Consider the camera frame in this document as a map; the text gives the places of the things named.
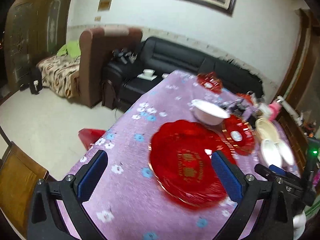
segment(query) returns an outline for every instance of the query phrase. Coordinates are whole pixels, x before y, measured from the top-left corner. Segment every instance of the bolt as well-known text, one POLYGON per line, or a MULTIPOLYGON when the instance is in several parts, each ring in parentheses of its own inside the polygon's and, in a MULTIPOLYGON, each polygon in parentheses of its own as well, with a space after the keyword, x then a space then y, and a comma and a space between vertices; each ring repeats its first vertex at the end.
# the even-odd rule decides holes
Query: bolt
POLYGON ((73 175, 69 174, 65 177, 66 181, 72 181, 73 180, 73 175))
POLYGON ((245 176, 245 178, 246 178, 248 181, 253 181, 253 180, 255 179, 252 174, 247 174, 247 175, 245 176))
POLYGON ((37 184, 38 184, 38 185, 41 185, 42 183, 44 183, 44 179, 39 179, 39 180, 37 181, 37 184))
POLYGON ((281 179, 281 178, 276 178, 276 181, 277 181, 277 183, 279 183, 279 184, 282 184, 283 183, 283 179, 281 179))

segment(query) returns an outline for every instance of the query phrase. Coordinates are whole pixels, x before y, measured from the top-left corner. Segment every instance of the chair seat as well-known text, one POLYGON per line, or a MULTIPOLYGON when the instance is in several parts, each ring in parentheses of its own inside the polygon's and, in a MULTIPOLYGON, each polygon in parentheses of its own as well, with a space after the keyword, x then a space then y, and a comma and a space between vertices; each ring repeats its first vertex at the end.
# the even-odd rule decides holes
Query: chair seat
POLYGON ((137 101, 143 94, 153 89, 162 81, 162 77, 158 76, 153 81, 134 78, 126 82, 119 91, 119 98, 130 103, 137 101))

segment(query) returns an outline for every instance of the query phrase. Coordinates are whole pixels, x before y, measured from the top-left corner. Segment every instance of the tile floor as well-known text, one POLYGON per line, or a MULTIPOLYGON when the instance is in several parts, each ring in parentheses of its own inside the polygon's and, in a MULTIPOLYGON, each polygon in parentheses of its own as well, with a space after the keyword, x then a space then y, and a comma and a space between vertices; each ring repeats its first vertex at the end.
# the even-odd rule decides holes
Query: tile floor
MULTIPOLYGON (((119 118, 123 113, 117 111, 119 118)), ((83 128, 109 129, 115 110, 99 103, 90 109, 58 97, 49 89, 39 95, 18 91, 0 106, 0 125, 10 140, 44 166, 57 180, 85 154, 78 138, 83 128)), ((7 145, 0 137, 0 157, 7 145)))

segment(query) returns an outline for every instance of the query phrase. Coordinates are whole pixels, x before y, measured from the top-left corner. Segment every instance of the brown upholstered furniture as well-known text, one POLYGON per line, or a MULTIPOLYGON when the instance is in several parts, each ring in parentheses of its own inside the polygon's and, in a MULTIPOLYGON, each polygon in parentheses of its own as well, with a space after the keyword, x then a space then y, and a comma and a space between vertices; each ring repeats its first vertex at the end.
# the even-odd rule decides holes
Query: brown upholstered furniture
POLYGON ((98 27, 83 31, 80 36, 81 60, 79 69, 80 100, 92 107, 101 101, 102 65, 109 62, 115 49, 134 49, 142 39, 137 28, 98 27))
POLYGON ((0 208, 26 238, 34 187, 39 179, 47 179, 49 172, 14 143, 10 144, 0 166, 0 208))

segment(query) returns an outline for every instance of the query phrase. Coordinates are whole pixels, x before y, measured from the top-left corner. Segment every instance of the purple floral tablecloth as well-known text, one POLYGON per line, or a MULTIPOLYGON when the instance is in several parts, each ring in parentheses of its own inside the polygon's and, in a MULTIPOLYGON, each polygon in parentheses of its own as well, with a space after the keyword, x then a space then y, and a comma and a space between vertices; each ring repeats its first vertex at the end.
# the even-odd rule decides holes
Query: purple floral tablecloth
MULTIPOLYGON (((70 170, 69 174, 75 174, 97 150, 107 152, 108 166, 83 206, 108 240, 211 240, 233 212, 236 203, 229 197, 201 211, 190 211, 169 201, 148 167, 152 135, 166 122, 196 122, 191 111, 191 101, 196 98, 231 103, 237 96, 226 89, 220 95, 214 94, 198 85, 196 76, 175 71, 143 95, 70 170)), ((275 125, 287 142, 280 125, 275 125)), ((234 155, 244 174, 259 177, 254 172, 259 150, 257 144, 249 156, 234 155)), ((297 174, 298 168, 295 165, 289 171, 297 174)), ((70 233, 79 238, 63 203, 59 206, 70 233)), ((241 238, 249 234, 260 206, 261 201, 241 238)))

